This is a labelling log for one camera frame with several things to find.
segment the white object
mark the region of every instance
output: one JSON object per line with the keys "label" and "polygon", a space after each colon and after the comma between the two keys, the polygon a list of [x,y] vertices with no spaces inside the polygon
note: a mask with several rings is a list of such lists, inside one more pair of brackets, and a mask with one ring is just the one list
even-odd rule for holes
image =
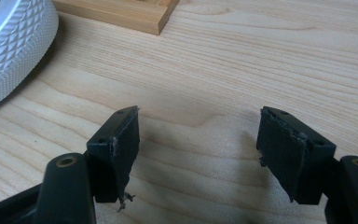
{"label": "white object", "polygon": [[50,0],[0,1],[0,101],[40,61],[57,28],[58,15]]}

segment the wood grain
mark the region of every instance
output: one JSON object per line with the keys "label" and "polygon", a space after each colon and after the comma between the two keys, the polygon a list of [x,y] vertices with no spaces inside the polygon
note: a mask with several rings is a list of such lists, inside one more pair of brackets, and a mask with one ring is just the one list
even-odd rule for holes
{"label": "wood grain", "polygon": [[52,48],[0,104],[0,201],[138,105],[133,203],[99,223],[325,223],[289,203],[255,139],[263,105],[358,155],[358,1],[182,0],[160,36],[60,15]]}
{"label": "wood grain", "polygon": [[57,10],[159,35],[179,0],[54,0]]}

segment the wooden block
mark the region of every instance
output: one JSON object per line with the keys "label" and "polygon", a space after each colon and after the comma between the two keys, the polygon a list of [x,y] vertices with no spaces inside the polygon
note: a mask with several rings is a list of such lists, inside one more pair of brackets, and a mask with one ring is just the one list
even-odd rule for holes
{"label": "wooden block", "polygon": [[179,0],[54,0],[57,10],[159,35]]}

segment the light wooden surface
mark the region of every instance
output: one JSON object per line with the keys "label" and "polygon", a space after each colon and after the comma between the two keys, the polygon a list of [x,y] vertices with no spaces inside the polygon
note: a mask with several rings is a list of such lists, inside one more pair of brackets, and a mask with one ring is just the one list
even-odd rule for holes
{"label": "light wooden surface", "polygon": [[57,10],[159,35],[179,0],[54,0]]}
{"label": "light wooden surface", "polygon": [[0,104],[0,201],[138,105],[133,203],[99,223],[325,223],[258,163],[263,105],[358,155],[358,1],[181,0],[160,36],[60,14],[44,60]]}

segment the black bracket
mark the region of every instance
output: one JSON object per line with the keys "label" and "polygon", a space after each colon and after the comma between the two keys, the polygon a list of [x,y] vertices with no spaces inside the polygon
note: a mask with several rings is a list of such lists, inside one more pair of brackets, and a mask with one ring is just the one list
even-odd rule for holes
{"label": "black bracket", "polygon": [[257,136],[260,163],[299,204],[324,193],[328,223],[358,223],[358,157],[334,159],[336,145],[291,114],[263,107]]}
{"label": "black bracket", "polygon": [[97,203],[132,200],[125,188],[139,150],[138,107],[117,111],[91,137],[84,155],[48,163],[43,183],[0,202],[0,223],[95,223]]}

